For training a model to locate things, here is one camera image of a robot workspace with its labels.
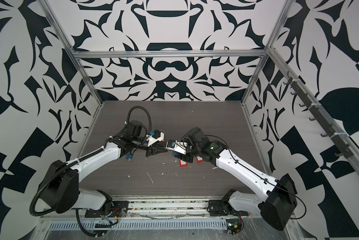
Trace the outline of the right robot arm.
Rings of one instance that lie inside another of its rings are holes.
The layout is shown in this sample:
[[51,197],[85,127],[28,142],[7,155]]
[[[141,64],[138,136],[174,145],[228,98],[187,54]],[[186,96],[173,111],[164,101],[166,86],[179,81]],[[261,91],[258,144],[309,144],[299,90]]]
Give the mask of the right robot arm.
[[266,223],[278,231],[285,229],[297,207],[296,191],[289,177],[277,179],[256,169],[236,155],[222,138],[206,135],[196,127],[189,130],[179,141],[170,140],[176,157],[191,163],[200,157],[222,169],[249,187],[255,197],[243,197],[239,191],[226,195],[227,205],[236,212],[260,215]]

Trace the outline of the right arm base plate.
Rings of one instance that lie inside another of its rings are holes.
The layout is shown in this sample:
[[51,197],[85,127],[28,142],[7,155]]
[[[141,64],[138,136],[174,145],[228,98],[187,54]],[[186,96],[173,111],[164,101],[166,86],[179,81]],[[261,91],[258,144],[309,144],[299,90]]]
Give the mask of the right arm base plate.
[[228,203],[228,201],[223,200],[209,200],[208,206],[206,208],[207,212],[212,217],[217,216],[248,216],[249,213],[245,211],[236,211]]

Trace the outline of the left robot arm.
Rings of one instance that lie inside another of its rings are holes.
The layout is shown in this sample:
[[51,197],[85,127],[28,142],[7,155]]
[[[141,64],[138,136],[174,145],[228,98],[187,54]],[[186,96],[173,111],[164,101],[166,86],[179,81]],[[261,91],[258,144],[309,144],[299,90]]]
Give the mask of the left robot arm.
[[65,163],[53,162],[31,202],[30,213],[43,216],[51,212],[65,213],[70,209],[89,209],[99,215],[109,215],[113,207],[112,198],[100,190],[81,189],[79,184],[102,166],[123,156],[130,158],[135,150],[146,151],[148,157],[167,152],[162,131],[147,131],[145,136],[141,136],[142,129],[141,122],[128,122],[99,149]]

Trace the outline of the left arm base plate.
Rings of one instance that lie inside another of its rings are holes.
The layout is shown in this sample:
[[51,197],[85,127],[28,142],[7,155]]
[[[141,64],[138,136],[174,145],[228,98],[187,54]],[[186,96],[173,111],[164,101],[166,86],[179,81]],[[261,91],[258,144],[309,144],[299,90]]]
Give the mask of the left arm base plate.
[[128,212],[129,201],[105,202],[105,206],[99,210],[87,209],[85,218],[120,217]]

